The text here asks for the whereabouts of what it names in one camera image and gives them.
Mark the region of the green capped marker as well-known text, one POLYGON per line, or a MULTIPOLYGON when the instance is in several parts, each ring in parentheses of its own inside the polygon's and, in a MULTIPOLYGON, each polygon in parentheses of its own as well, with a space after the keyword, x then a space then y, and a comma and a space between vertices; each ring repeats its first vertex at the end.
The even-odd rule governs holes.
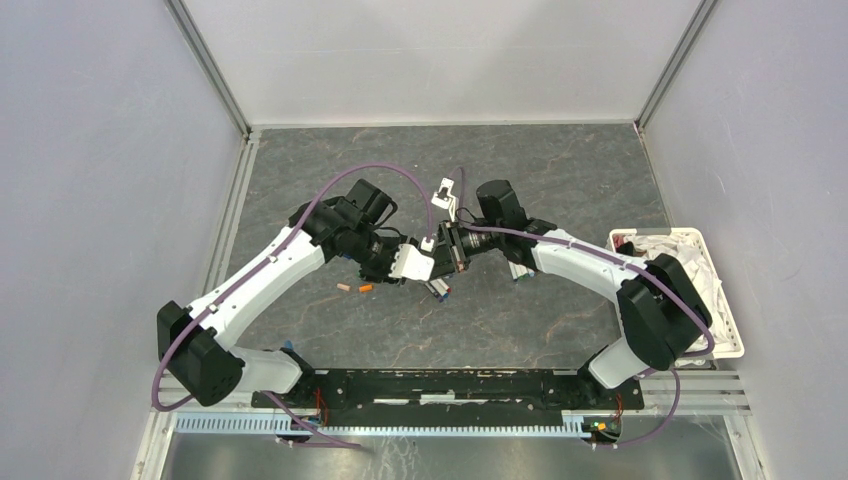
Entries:
POLYGON ((533 278, 535 276, 535 272, 524 265, 509 261, 508 267, 514 282, 518 282, 519 280, 526 278, 533 278))

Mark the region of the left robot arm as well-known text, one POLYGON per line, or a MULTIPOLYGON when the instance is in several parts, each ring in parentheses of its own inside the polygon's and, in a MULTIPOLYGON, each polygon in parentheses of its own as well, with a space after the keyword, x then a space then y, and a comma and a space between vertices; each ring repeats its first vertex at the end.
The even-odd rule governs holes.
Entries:
POLYGON ((393 282, 404 239, 378 231, 396 211, 396 202, 364 179, 345 195, 301 205, 271 243, 221 285, 187 306, 170 301, 159 309, 157 373, 170 373, 186 399, 204 407, 238 389, 271 390, 290 407, 306 405, 314 381, 291 354, 236 343, 283 293, 336 257, 355 261, 376 283, 393 282))

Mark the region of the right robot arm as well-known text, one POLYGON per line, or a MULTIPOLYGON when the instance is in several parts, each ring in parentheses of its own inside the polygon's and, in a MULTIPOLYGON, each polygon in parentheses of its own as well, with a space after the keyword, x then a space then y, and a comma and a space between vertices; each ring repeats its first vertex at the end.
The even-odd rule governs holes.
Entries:
POLYGON ((498 250, 516 267, 572 281, 614 305, 622 334, 581 367, 577 392, 585 405, 602 408, 629 379, 668 371, 682 357, 711 354, 711 314, 676 257, 617 253, 529 217, 506 180, 481 185, 482 215, 465 221, 453 187, 444 178, 431 199, 449 214, 440 225, 434 277, 460 273, 473 256, 498 250))

